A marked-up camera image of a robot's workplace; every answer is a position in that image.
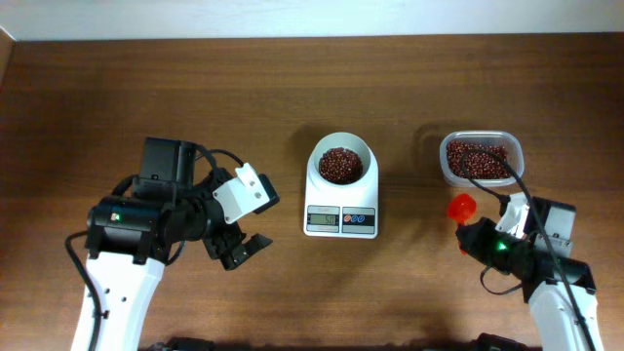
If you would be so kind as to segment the red plastic measuring scoop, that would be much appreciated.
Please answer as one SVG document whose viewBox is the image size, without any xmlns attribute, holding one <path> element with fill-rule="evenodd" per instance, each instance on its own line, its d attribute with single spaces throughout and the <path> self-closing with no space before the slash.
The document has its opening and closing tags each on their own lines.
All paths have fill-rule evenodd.
<svg viewBox="0 0 624 351">
<path fill-rule="evenodd" d="M 465 236 L 474 228 L 474 224 L 469 223 L 477 210 L 476 201 L 468 194 L 461 193 L 454 197 L 447 209 L 447 217 L 455 222 L 455 236 L 457 238 L 460 251 L 467 255 L 463 247 Z"/>
</svg>

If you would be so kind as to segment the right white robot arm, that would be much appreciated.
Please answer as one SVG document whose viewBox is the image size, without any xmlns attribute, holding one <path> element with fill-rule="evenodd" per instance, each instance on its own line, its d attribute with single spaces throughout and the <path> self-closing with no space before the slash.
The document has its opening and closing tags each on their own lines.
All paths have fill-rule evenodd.
<svg viewBox="0 0 624 351">
<path fill-rule="evenodd" d="M 537 327 L 544 350 L 602 350 L 597 287 L 589 265 L 569 257 L 576 208 L 539 197 L 530 205 L 522 193 L 503 198 L 501 219 L 470 224 L 477 204 L 455 197 L 447 216 L 464 254 L 485 270 L 512 275 Z"/>
</svg>

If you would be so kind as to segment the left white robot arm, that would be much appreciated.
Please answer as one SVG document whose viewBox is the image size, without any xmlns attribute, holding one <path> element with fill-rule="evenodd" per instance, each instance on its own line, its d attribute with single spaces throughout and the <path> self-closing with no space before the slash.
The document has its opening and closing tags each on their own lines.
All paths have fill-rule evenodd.
<svg viewBox="0 0 624 351">
<path fill-rule="evenodd" d="M 217 150 L 190 141 L 149 137 L 140 171 L 121 180 L 90 209 L 81 260 L 65 248 L 85 292 L 74 350 L 136 350 L 164 270 L 189 242 L 204 244 L 224 270 L 238 268 L 271 239 L 248 236 L 238 219 L 261 214 L 279 195 L 265 174 L 239 162 L 230 174 Z"/>
</svg>

